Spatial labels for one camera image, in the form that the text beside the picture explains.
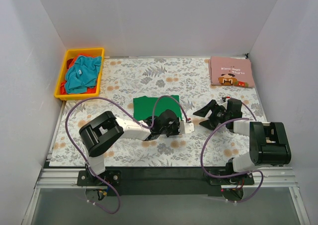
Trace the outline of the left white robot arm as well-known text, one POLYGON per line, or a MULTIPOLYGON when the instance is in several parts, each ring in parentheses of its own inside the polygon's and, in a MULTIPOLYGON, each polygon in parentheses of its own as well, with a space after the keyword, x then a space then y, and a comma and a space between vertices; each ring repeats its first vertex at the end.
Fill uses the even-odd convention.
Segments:
POLYGON ((178 134, 180 119, 169 109, 159 116, 137 122, 122 120, 115 117, 111 111, 106 111, 79 130, 88 156, 88 165, 85 166, 87 178, 94 185, 101 185, 105 181, 106 167, 103 154, 119 139, 153 141, 161 135, 169 137, 178 134))

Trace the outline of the green t-shirt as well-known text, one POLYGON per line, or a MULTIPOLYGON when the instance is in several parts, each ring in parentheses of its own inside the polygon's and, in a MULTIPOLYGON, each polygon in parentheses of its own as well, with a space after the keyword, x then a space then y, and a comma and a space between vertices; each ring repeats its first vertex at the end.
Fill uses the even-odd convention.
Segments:
MULTIPOLYGON (((147 96, 134 98, 134 118, 138 121, 141 121, 148 117, 151 117, 153 114, 153 108, 157 100, 157 97, 147 96)), ((170 97, 163 97, 159 100, 155 109, 155 116, 159 116, 167 109, 173 111, 179 119, 182 118, 182 113, 179 105, 170 97)))

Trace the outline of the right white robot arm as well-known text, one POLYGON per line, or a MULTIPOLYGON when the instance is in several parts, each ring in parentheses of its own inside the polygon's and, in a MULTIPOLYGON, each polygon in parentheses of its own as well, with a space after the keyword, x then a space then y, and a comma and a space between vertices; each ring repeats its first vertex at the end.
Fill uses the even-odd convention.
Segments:
POLYGON ((290 163, 292 154, 287 134, 282 122, 261 122, 250 120, 242 116, 241 108, 246 106, 241 100, 224 97, 223 104, 211 100, 207 105, 193 115, 206 117, 200 125, 211 130, 203 144, 200 154, 200 164, 204 173, 212 178, 226 179, 230 184, 238 183, 243 175, 256 171, 265 165, 283 166, 290 163), (230 132, 249 137, 249 151, 239 157, 229 160, 225 166, 225 173, 214 175, 203 165, 203 155, 210 138, 225 126, 230 132))

